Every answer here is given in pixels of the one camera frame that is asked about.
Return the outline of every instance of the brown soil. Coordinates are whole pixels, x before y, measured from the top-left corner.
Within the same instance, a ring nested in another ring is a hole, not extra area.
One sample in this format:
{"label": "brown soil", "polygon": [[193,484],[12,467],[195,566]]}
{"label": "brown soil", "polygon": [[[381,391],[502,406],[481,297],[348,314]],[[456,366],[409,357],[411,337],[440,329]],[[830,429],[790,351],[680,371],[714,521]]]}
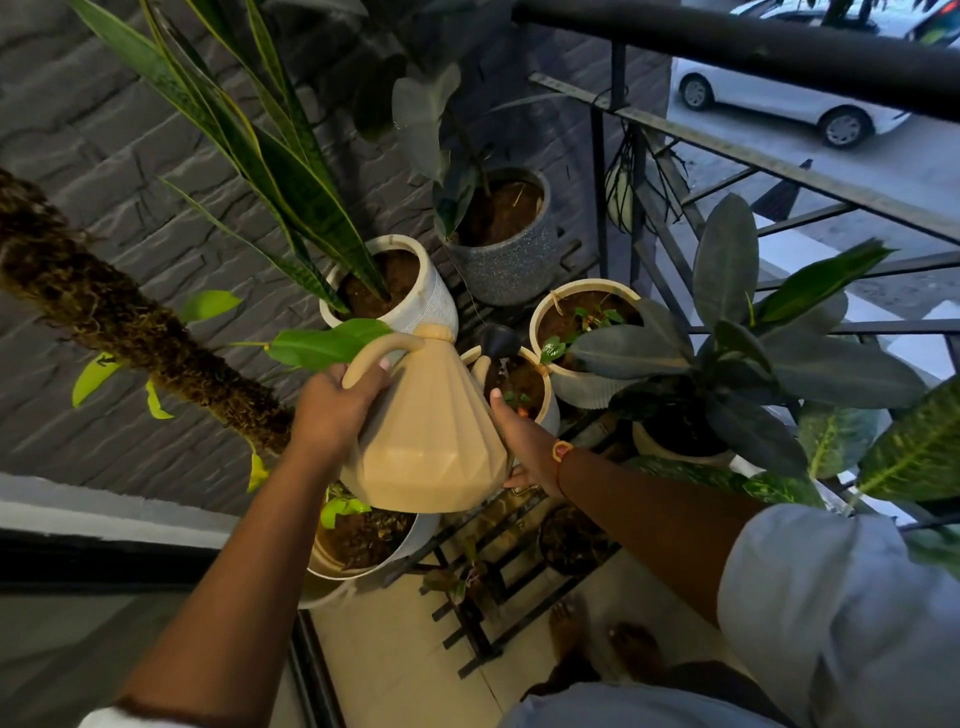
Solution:
{"label": "brown soil", "polygon": [[413,527],[412,513],[381,511],[337,516],[337,527],[328,531],[322,526],[318,535],[330,555],[345,569],[369,569],[386,561],[396,551]]}
{"label": "brown soil", "polygon": [[539,542],[543,561],[564,576],[590,573],[610,558],[612,550],[610,537],[572,505],[562,505],[546,515]]}
{"label": "brown soil", "polygon": [[378,319],[383,314],[394,310],[413,290],[417,276],[420,274],[420,259],[416,255],[410,251],[384,251],[374,255],[373,262],[387,281],[390,300],[380,301],[353,273],[347,273],[337,293],[347,304],[351,313],[334,311],[333,315],[341,321],[352,318]]}
{"label": "brown soil", "polygon": [[522,407],[527,411],[527,416],[535,420],[543,407],[543,377],[537,367],[522,356],[511,356],[507,359],[506,369],[507,376],[503,376],[499,361],[490,365],[483,388],[484,399],[490,401],[490,392],[494,387],[499,387],[504,395],[513,392],[514,397],[512,400],[508,398],[508,404],[517,411]]}
{"label": "brown soil", "polygon": [[495,245],[530,227],[543,205],[543,190],[519,180],[491,182],[490,197],[477,187],[457,228],[458,242],[471,248]]}
{"label": "brown soil", "polygon": [[[564,312],[563,315],[557,312],[556,306],[551,305],[546,309],[543,318],[540,319],[540,326],[537,328],[537,343],[541,346],[551,336],[559,336],[561,341],[566,341],[571,334],[583,331],[581,320],[574,315],[576,308],[585,308],[590,313],[599,313],[612,308],[623,316],[625,323],[639,327],[643,326],[643,318],[639,311],[629,301],[620,298],[615,293],[581,291],[561,299],[560,308]],[[553,363],[571,372],[586,371],[584,366],[568,353]]]}
{"label": "brown soil", "polygon": [[700,399],[663,404],[643,427],[658,445],[678,455],[711,457],[730,449],[713,434]]}

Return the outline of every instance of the forearm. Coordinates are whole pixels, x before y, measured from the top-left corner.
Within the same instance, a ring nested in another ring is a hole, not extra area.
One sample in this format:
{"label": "forearm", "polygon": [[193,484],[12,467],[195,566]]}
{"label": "forearm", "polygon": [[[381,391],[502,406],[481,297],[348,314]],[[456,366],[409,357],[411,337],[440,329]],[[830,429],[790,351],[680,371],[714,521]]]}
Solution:
{"label": "forearm", "polygon": [[584,449],[564,459],[560,487],[677,596],[717,623],[727,557],[763,503],[628,471]]}
{"label": "forearm", "polygon": [[332,457],[288,449],[119,705],[194,725],[268,723],[334,470]]}

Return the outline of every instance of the hand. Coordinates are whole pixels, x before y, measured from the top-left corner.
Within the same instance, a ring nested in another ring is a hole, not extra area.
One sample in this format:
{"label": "hand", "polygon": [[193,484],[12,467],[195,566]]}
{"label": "hand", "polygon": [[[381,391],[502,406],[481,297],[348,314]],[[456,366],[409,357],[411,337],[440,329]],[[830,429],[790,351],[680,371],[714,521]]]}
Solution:
{"label": "hand", "polygon": [[522,489],[539,485],[548,495],[563,497],[557,486],[557,462],[553,459],[557,438],[533,420],[520,417],[503,400],[499,389],[490,392],[490,407],[507,447],[520,461],[503,487]]}
{"label": "hand", "polygon": [[334,364],[303,385],[286,450],[290,456],[338,470],[343,465],[370,405],[390,385],[390,362],[381,359],[349,389],[340,386],[346,371],[346,364]]}

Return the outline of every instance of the car's front wheel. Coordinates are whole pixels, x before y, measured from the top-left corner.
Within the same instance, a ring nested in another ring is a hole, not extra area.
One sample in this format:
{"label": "car's front wheel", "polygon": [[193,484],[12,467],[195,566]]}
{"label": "car's front wheel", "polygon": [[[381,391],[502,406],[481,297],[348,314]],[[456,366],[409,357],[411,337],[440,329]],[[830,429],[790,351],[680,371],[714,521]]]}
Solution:
{"label": "car's front wheel", "polygon": [[856,107],[828,111],[817,127],[827,146],[834,149],[852,149],[874,133],[874,122]]}
{"label": "car's front wheel", "polygon": [[699,73],[691,73],[680,82],[680,97],[688,109],[703,111],[713,105],[713,89]]}

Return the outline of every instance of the car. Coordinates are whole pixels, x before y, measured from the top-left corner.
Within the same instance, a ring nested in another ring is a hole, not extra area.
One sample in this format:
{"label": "car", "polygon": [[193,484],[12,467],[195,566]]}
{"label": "car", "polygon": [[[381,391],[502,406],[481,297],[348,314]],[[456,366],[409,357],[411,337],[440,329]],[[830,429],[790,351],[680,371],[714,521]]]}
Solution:
{"label": "car", "polygon": [[[809,7],[805,1],[788,6],[783,0],[753,0],[734,8],[731,14],[815,26],[823,20],[826,9],[826,3]],[[960,44],[957,0],[940,0],[926,12],[874,12],[866,23],[849,18],[845,28],[853,32],[901,37],[927,45]],[[891,132],[910,117],[908,111],[687,59],[677,59],[673,87],[684,104],[695,111],[729,104],[806,122],[816,127],[824,142],[834,149],[852,149],[873,134]]]}

